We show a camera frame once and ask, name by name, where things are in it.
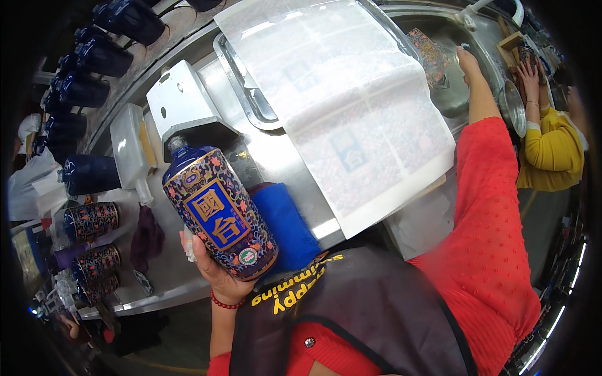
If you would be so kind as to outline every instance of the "metal tray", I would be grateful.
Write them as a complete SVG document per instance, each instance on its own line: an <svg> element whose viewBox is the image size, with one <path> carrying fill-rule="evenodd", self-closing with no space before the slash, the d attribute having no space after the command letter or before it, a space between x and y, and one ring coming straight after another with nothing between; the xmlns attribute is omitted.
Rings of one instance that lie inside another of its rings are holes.
<svg viewBox="0 0 602 376"><path fill-rule="evenodd" d="M213 48L216 50L217 58L222 64L226 76L228 76L228 81L234 88L234 93L236 93L236 97L251 124L264 131L281 128L282 125L278 122L276 114L261 90L244 87L244 77L247 74L247 69L223 33L218 34L215 38Z"/></svg>

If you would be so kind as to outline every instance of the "hand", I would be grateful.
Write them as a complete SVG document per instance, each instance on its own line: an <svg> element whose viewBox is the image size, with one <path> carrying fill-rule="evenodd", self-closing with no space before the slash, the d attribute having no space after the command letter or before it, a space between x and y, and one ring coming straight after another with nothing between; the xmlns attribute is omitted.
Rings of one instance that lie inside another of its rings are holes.
<svg viewBox="0 0 602 376"><path fill-rule="evenodd" d="M180 231L180 243L182 244L182 248L186 249L184 231ZM193 236L192 238L192 251L197 259L196 266L207 282L209 282L213 289L213 295L220 302L233 306L240 303L253 289L255 281L243 282L234 278L232 274L228 273L209 256L205 244L198 236Z"/></svg>
<svg viewBox="0 0 602 376"><path fill-rule="evenodd" d="M521 61L521 65L518 68L518 75L523 81L528 102L539 103L539 75L537 72L537 67L535 67L535 70L531 68L529 59L527 59L526 66Z"/></svg>
<svg viewBox="0 0 602 376"><path fill-rule="evenodd" d="M456 52L458 53L458 64L465 74L464 82L470 86L470 79L472 77L483 76L479 62L476 57L460 46L456 46Z"/></svg>
<svg viewBox="0 0 602 376"><path fill-rule="evenodd" d="M545 69L544 69L544 65L541 63L540 59L537 59L537 66L539 67L539 71L541 72L541 75L543 77L545 77ZM539 82L539 86L547 86L548 85L548 81L543 80Z"/></svg>

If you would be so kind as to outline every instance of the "yellow sweater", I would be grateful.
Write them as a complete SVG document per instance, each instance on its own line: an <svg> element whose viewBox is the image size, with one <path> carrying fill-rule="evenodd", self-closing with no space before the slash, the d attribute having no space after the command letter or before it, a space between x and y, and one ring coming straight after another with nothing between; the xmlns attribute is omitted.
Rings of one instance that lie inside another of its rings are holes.
<svg viewBox="0 0 602 376"><path fill-rule="evenodd" d="M548 107L541 109L539 116L541 132L527 129L521 140L517 188L546 192L565 190L581 179L583 145L562 112Z"/></svg>

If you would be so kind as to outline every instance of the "wooden block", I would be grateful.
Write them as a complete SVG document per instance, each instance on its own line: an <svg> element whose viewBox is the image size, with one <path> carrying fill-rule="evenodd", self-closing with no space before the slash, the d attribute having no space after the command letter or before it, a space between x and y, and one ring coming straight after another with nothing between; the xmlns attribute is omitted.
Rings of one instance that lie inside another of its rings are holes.
<svg viewBox="0 0 602 376"><path fill-rule="evenodd" d="M520 31L515 32L510 35L508 38L502 40L500 43L500 47L503 49L511 50L518 46L519 43L523 41L523 34Z"/></svg>
<svg viewBox="0 0 602 376"><path fill-rule="evenodd" d="M496 44L497 50L499 51L501 57L504 59L504 63L508 66L508 68L516 67L517 61L514 60L514 56L512 56L512 52L507 49L503 49L500 44Z"/></svg>
<svg viewBox="0 0 602 376"><path fill-rule="evenodd" d="M504 33L504 38L508 38L510 36L510 30L508 30L506 21L504 21L501 16L497 16L497 23L500 24L501 31Z"/></svg>

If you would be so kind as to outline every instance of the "black apron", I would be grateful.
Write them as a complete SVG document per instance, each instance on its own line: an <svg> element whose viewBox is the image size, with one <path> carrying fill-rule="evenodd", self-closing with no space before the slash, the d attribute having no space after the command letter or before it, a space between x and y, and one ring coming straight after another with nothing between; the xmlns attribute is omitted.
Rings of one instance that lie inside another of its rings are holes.
<svg viewBox="0 0 602 376"><path fill-rule="evenodd" d="M316 322L383 374L476 375L451 311L416 267L368 247L345 250L263 287L236 315L231 376L281 376L293 327Z"/></svg>

